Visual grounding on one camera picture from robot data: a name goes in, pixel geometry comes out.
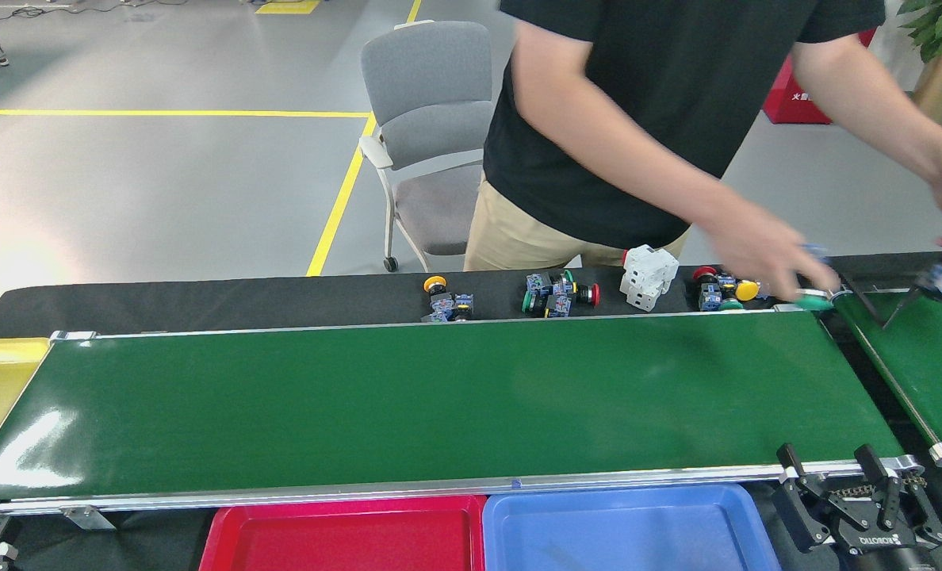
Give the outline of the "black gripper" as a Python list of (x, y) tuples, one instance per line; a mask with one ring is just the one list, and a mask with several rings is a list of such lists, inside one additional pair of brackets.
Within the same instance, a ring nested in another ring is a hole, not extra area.
[[(913, 455), (880, 458), (870, 445), (854, 451), (873, 492), (867, 504), (865, 531), (841, 496), (813, 481), (790, 443), (776, 451), (783, 472), (772, 495), (795, 546), (817, 548), (833, 536), (841, 570), (936, 570), (929, 548), (942, 546), (942, 522), (921, 480), (923, 469)], [(836, 523), (827, 523), (836, 515)]]

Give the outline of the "person's right hand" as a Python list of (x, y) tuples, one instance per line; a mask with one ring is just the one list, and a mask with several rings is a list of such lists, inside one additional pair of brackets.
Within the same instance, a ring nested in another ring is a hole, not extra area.
[(765, 283), (773, 297), (790, 302), (803, 297), (800, 278), (821, 290), (840, 285), (836, 271), (806, 249), (800, 232), (749, 200), (727, 200), (703, 231), (724, 267)]

